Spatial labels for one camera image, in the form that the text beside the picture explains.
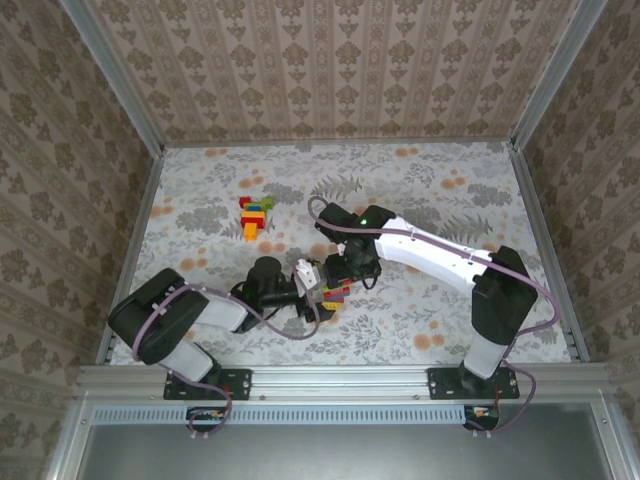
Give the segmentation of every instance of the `floral tablecloth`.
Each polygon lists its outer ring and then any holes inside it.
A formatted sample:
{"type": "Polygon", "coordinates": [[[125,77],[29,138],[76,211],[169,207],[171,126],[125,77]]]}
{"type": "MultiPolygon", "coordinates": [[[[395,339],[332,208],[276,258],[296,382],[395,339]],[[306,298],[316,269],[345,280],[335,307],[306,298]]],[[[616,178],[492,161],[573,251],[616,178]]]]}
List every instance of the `floral tablecloth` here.
{"type": "MultiPolygon", "coordinates": [[[[166,266],[191,282],[229,289],[261,255],[279,259],[286,274],[298,258],[324,259],[335,246],[313,228],[306,211],[312,194],[355,212],[375,203],[474,247],[509,245],[545,282],[505,144],[350,144],[168,149],[132,290],[166,266]],[[267,195],[275,208],[258,240],[247,243],[238,199],[267,195]]],[[[235,335],[196,325],[187,336],[223,365],[460,362],[472,337],[470,299],[404,265],[382,268],[373,291],[352,288],[309,340],[286,340],[262,326],[235,335]]],[[[550,314],[539,300],[525,325],[550,314]]],[[[293,308],[273,322],[295,335],[311,328],[293,308]]],[[[510,359],[570,361],[559,326],[520,339],[510,359]]],[[[121,340],[111,363],[134,363],[121,340]]]]}

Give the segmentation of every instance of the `gray floor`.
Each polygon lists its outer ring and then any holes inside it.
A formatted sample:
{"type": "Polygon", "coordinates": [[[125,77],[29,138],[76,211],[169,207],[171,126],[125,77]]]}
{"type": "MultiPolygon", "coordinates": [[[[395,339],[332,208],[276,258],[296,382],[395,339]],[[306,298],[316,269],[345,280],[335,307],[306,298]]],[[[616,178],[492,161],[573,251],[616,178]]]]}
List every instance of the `gray floor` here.
{"type": "Polygon", "coordinates": [[[237,426],[208,440],[184,427],[94,427],[79,478],[612,478],[588,407],[532,407],[513,429],[474,438],[454,426],[237,426]]]}

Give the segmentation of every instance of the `wallpaper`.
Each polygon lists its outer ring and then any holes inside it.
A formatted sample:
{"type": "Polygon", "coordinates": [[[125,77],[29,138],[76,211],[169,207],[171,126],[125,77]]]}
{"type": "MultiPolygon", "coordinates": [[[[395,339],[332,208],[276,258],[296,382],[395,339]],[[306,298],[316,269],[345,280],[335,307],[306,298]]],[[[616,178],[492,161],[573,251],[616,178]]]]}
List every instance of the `wallpaper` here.
{"type": "Polygon", "coordinates": [[[507,136],[578,0],[90,0],[166,142],[507,136]]]}
{"type": "Polygon", "coordinates": [[[610,1],[525,153],[594,360],[640,439],[640,3],[610,1]]]}
{"type": "Polygon", "coordinates": [[[40,478],[150,158],[55,1],[0,1],[0,478],[40,478]]]}
{"type": "MultiPolygon", "coordinates": [[[[298,259],[324,261],[337,247],[314,228],[311,195],[352,212],[379,205],[472,248],[511,246],[531,277],[545,282],[505,143],[428,142],[167,149],[132,288],[172,267],[190,282],[229,291],[264,255],[277,258],[286,275],[298,259]],[[242,196],[271,196],[275,205],[251,243],[240,225],[242,196]]],[[[471,299],[451,285],[383,261],[374,289],[360,282],[350,289],[338,312],[305,341],[261,326],[234,334],[206,318],[187,337],[222,365],[457,365],[469,349],[471,299]]],[[[525,325],[551,313],[539,299],[525,325]]],[[[291,335],[311,330],[294,307],[272,322],[291,335]]],[[[510,358],[570,361],[560,325],[523,337],[510,358]]],[[[133,363],[120,339],[111,363],[133,363]]]]}

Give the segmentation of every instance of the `patterned wallpaper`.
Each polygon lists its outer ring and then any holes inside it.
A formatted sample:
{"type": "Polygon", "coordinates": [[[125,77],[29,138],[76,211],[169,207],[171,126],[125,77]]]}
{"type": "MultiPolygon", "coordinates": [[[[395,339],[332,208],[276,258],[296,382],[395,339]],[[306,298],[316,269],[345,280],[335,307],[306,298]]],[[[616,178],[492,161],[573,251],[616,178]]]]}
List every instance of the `patterned wallpaper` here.
{"type": "Polygon", "coordinates": [[[640,440],[640,2],[609,1],[525,149],[594,360],[640,440]]]}
{"type": "Polygon", "coordinates": [[[171,143],[507,136],[578,0],[90,0],[171,143]]]}
{"type": "Polygon", "coordinates": [[[0,1],[0,478],[40,478],[150,158],[56,1],[0,1]]]}

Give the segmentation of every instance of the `mounting plate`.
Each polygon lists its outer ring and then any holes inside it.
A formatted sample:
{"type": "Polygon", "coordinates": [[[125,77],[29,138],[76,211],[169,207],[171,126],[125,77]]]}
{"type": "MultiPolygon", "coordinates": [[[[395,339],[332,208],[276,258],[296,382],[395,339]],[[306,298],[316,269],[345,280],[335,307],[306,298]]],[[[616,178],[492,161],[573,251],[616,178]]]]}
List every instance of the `mounting plate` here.
{"type": "MultiPolygon", "coordinates": [[[[246,368],[223,368],[216,386],[226,390],[232,400],[249,400],[252,371],[246,368]]],[[[167,374],[163,398],[165,400],[224,400],[219,393],[194,387],[167,374]]]]}
{"type": "Polygon", "coordinates": [[[458,367],[429,368],[427,379],[432,400],[495,400],[496,388],[501,399],[520,398],[516,374],[507,367],[496,369],[477,395],[472,395],[462,386],[458,367]]]}

